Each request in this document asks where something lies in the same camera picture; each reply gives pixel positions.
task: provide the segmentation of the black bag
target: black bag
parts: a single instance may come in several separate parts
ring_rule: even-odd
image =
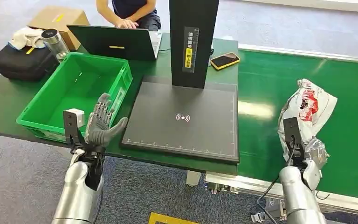
[[[17,50],[8,44],[0,51],[0,74],[10,79],[39,81],[50,76],[58,64],[47,47],[31,50],[26,46]]]

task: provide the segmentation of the wireless charging symbol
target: wireless charging symbol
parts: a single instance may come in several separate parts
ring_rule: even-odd
[[[187,114],[187,115],[182,115],[180,113],[176,114],[176,120],[184,120],[186,122],[189,122],[190,121],[190,115]]]

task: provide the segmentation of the robotic arm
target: robotic arm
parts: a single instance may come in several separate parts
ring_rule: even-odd
[[[104,93],[89,116],[85,139],[79,128],[84,125],[84,112],[64,111],[67,142],[73,157],[65,175],[65,184],[51,224],[95,223],[103,198],[103,161],[110,140],[127,125],[122,118],[109,128],[113,109],[109,110],[109,94]]]
[[[318,150],[316,139],[304,149],[297,118],[285,119],[285,141],[290,150],[290,158],[279,173],[283,187],[288,224],[325,224],[326,220],[317,204],[315,189],[322,177],[321,168],[328,156]]]

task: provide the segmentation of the gray carpet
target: gray carpet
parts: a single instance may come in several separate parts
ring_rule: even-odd
[[[94,1],[1,0],[0,49],[47,4],[83,8],[92,24],[108,25]],[[157,8],[162,29],[168,30],[168,1],[158,0]],[[220,0],[215,37],[226,36],[247,44],[358,56],[358,14]],[[0,137],[0,224],[50,223],[69,164],[58,149]],[[190,188],[186,172],[175,168],[109,158],[104,175],[98,223],[143,224],[154,211],[203,224],[247,224],[259,211],[254,196],[211,195],[203,182]],[[358,224],[358,216],[350,214],[326,217]]]

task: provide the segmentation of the dark shirt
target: dark shirt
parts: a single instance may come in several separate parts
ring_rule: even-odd
[[[122,19],[128,18],[136,13],[142,6],[146,5],[146,0],[112,0],[115,14]],[[154,9],[149,15],[157,15]]]

